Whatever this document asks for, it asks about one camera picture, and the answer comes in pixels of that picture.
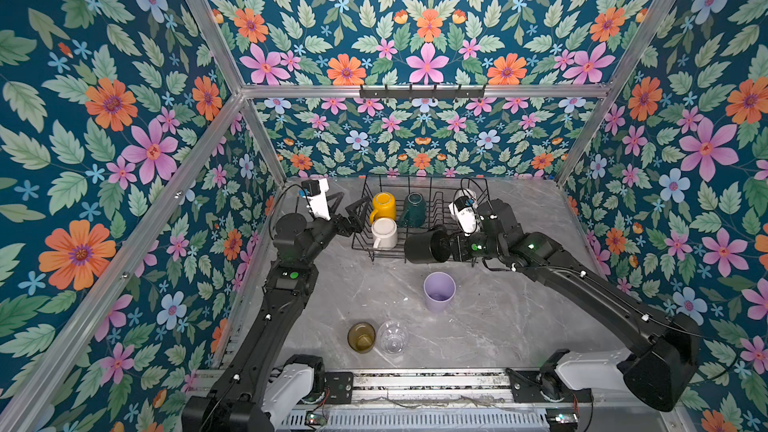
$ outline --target floral wallpaper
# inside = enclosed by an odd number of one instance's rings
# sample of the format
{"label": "floral wallpaper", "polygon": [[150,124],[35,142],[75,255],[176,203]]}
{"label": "floral wallpaper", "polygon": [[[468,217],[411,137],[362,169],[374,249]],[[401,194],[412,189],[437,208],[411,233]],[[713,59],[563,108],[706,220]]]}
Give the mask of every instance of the floral wallpaper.
{"label": "floral wallpaper", "polygon": [[706,432],[768,427],[766,10],[678,0],[568,184],[608,280],[701,325]]}
{"label": "floral wallpaper", "polygon": [[[651,0],[210,0],[245,78],[361,85],[607,81]],[[657,52],[643,62],[654,65]]]}
{"label": "floral wallpaper", "polygon": [[[0,0],[0,10],[4,408],[228,91],[183,0]],[[163,429],[184,376],[216,347],[271,187],[239,120],[37,430]]]}

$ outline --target yellow mug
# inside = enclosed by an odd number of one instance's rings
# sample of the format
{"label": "yellow mug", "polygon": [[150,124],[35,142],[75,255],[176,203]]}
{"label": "yellow mug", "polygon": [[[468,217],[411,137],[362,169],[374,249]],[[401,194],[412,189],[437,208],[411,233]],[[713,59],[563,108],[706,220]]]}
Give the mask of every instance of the yellow mug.
{"label": "yellow mug", "polygon": [[396,219],[397,209],[395,206],[395,197],[389,192],[379,192],[373,197],[373,212],[371,212],[370,221],[373,224],[378,218],[388,217]]}

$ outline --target orange flower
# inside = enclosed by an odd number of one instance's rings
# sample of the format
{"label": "orange flower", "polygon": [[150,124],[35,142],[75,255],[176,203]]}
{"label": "orange flower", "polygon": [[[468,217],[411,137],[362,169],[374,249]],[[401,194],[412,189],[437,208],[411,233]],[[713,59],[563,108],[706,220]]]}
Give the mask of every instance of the orange flower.
{"label": "orange flower", "polygon": [[131,117],[138,115],[136,98],[134,93],[125,90],[125,84],[115,79],[99,79],[99,87],[89,87],[85,95],[90,99],[85,103],[85,109],[92,116],[96,116],[96,123],[105,129],[112,127],[115,132],[120,132],[124,126],[133,123]]}
{"label": "orange flower", "polygon": [[619,255],[626,249],[625,245],[627,244],[627,238],[624,236],[623,231],[617,228],[612,228],[608,231],[608,237],[605,239],[605,244],[608,246],[608,250],[613,254]]}
{"label": "orange flower", "polygon": [[659,105],[656,103],[661,100],[661,81],[656,77],[651,79],[646,77],[642,82],[632,89],[632,97],[629,98],[629,115],[640,122],[646,120],[648,116],[656,113]]}
{"label": "orange flower", "polygon": [[228,260],[235,260],[240,254],[240,246],[243,245],[243,235],[236,228],[230,230],[224,241],[224,256]]}
{"label": "orange flower", "polygon": [[293,157],[290,158],[290,163],[299,170],[309,170],[312,168],[312,160],[303,154],[293,154]]}
{"label": "orange flower", "polygon": [[734,122],[754,124],[759,122],[764,113],[768,113],[768,77],[759,77],[757,82],[752,79],[739,84],[739,89],[730,93],[725,108],[726,115],[733,117]]}
{"label": "orange flower", "polygon": [[[768,224],[763,226],[764,233],[768,234]],[[768,270],[768,235],[758,235],[755,237],[755,248],[758,252],[765,252],[760,256],[760,263]]]}
{"label": "orange flower", "polygon": [[194,85],[192,98],[197,100],[197,111],[200,115],[205,116],[206,120],[213,120],[219,115],[219,109],[221,109],[219,87],[211,82],[208,76],[197,77],[194,80]]}
{"label": "orange flower", "polygon": [[598,18],[594,20],[594,24],[589,29],[592,33],[592,40],[597,42],[605,42],[612,36],[619,33],[619,27],[621,27],[626,21],[627,17],[624,16],[624,8],[621,7],[616,10],[616,7],[611,7],[605,11],[605,14],[598,15]]}
{"label": "orange flower", "polygon": [[425,42],[432,42],[435,37],[440,35],[442,19],[438,17],[435,9],[427,9],[416,21],[416,26],[418,27],[416,31],[418,36],[423,38]]}
{"label": "orange flower", "polygon": [[424,170],[425,168],[429,167],[429,161],[431,159],[427,154],[418,154],[416,158],[413,159],[413,165],[417,168],[420,168],[421,170]]}
{"label": "orange flower", "polygon": [[238,9],[235,11],[235,26],[239,27],[238,32],[247,37],[253,43],[266,42],[266,36],[270,30],[264,25],[264,18],[261,14],[255,14],[253,9]]}
{"label": "orange flower", "polygon": [[114,255],[114,240],[106,240],[109,230],[96,224],[91,230],[87,220],[73,220],[69,223],[69,234],[57,228],[46,237],[45,245],[53,251],[40,254],[40,272],[56,271],[48,277],[48,283],[64,290],[74,280],[74,290],[89,288],[94,284],[94,275],[109,265],[105,257]]}
{"label": "orange flower", "polygon": [[571,209],[574,211],[574,214],[578,216],[578,202],[576,202],[576,199],[568,196],[568,204],[571,206]]}
{"label": "orange flower", "polygon": [[736,427],[731,422],[725,422],[725,417],[717,410],[704,411],[701,427],[706,432],[736,432]]}
{"label": "orange flower", "polygon": [[360,65],[360,59],[357,57],[350,58],[341,53],[339,59],[333,58],[328,62],[328,78],[333,79],[334,86],[361,86],[366,70]]}
{"label": "orange flower", "polygon": [[552,165],[552,162],[554,162],[554,156],[550,153],[545,152],[539,156],[536,156],[533,159],[532,166],[533,168],[543,169],[543,168],[550,167]]}
{"label": "orange flower", "polygon": [[507,54],[506,60],[504,57],[499,57],[494,61],[494,67],[488,69],[488,81],[492,86],[509,86],[517,85],[520,83],[520,79],[525,77],[528,73],[528,69],[523,69],[528,63],[524,58],[518,58],[518,54]]}
{"label": "orange flower", "polygon": [[408,13],[404,10],[400,10],[397,14],[395,14],[395,22],[398,24],[405,24],[408,22]]}
{"label": "orange flower", "polygon": [[267,215],[267,216],[269,214],[271,214],[272,210],[274,209],[274,207],[275,207],[275,197],[274,196],[270,196],[266,200],[266,210],[264,211],[264,214]]}
{"label": "orange flower", "polygon": [[154,399],[152,399],[152,407],[159,408],[162,407],[163,404],[165,404],[165,399],[168,396],[168,389],[162,389],[160,392],[158,392],[158,395],[154,396]]}
{"label": "orange flower", "polygon": [[214,331],[214,341],[210,343],[210,352],[212,354],[216,353],[216,350],[219,348],[219,341],[221,340],[221,335],[224,333],[224,329],[226,328],[226,319],[221,319],[221,322],[216,326],[216,330]]}
{"label": "orange flower", "polygon": [[463,10],[456,9],[451,15],[454,24],[464,24],[467,21],[467,15]]}

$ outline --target dark green mug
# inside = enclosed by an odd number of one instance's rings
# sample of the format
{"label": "dark green mug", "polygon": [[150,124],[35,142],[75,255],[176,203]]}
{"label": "dark green mug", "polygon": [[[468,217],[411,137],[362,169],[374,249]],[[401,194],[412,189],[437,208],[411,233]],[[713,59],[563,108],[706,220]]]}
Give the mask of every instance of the dark green mug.
{"label": "dark green mug", "polygon": [[401,227],[421,227],[427,220],[427,202],[424,197],[412,192],[406,197],[406,204],[400,215],[399,225]]}

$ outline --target black cup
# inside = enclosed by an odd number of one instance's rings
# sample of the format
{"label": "black cup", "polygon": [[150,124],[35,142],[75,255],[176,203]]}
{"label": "black cup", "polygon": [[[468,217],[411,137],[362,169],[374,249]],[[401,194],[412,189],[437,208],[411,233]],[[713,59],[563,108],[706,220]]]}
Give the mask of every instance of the black cup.
{"label": "black cup", "polygon": [[446,226],[436,225],[427,232],[406,239],[406,260],[412,264],[437,264],[451,257],[451,243]]}

